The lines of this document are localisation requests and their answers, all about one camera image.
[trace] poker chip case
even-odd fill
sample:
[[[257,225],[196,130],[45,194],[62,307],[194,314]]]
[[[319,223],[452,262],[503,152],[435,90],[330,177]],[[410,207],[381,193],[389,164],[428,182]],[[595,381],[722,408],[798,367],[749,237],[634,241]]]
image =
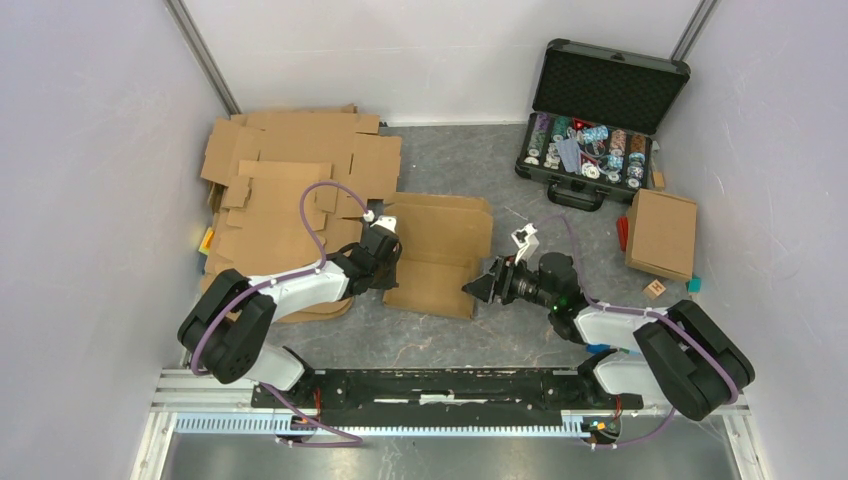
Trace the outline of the poker chip case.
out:
[[[632,202],[647,185],[650,135],[689,74],[684,62],[551,41],[515,173],[547,184],[560,205],[591,212],[607,198]]]

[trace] case handle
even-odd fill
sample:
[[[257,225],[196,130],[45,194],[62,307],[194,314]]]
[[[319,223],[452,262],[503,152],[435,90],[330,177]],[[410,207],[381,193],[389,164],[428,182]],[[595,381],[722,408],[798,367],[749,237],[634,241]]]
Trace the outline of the case handle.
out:
[[[578,208],[587,212],[594,212],[601,208],[604,204],[604,199],[607,194],[602,191],[596,191],[594,199],[582,198],[569,193],[561,193],[557,191],[556,183],[548,185],[548,200],[557,205],[565,205],[566,207]]]

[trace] cardboard sheet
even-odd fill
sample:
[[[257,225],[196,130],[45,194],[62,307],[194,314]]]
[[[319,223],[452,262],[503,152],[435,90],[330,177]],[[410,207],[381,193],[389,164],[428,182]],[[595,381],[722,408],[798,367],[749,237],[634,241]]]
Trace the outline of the cardboard sheet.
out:
[[[391,196],[400,173],[400,138],[380,137],[379,117],[347,105],[306,111],[271,110],[218,119],[206,148],[201,177],[211,183],[215,217],[205,289],[215,275],[236,268],[268,275],[318,258],[299,214],[302,192],[335,180],[362,197]],[[306,197],[307,220],[328,252],[359,240],[359,205],[332,187]],[[351,301],[315,305],[282,321],[333,318]]]
[[[403,245],[397,288],[386,291],[390,307],[470,319],[474,297],[462,286],[480,274],[489,257],[494,220],[485,199],[397,193],[386,215],[397,217]]]
[[[627,266],[672,280],[690,280],[697,208],[688,198],[639,190],[627,211]]]

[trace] white wall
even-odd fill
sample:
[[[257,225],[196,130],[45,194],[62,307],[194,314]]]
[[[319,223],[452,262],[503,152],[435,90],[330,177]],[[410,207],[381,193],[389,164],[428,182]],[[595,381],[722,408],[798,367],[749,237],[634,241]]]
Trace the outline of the white wall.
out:
[[[777,479],[844,476],[848,419],[848,4],[721,2],[661,128],[700,205],[705,308],[757,369]]]
[[[236,100],[526,121],[553,38],[668,57],[697,0],[186,0]]]
[[[0,12],[0,478],[126,478],[196,295],[223,112],[161,1]]]

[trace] teal block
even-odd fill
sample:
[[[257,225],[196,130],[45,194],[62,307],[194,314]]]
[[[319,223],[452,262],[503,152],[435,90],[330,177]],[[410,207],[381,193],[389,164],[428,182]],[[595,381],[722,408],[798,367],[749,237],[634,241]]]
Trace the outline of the teal block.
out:
[[[692,275],[692,280],[686,282],[686,288],[689,289],[689,293],[698,293],[701,291],[701,277],[697,275]]]

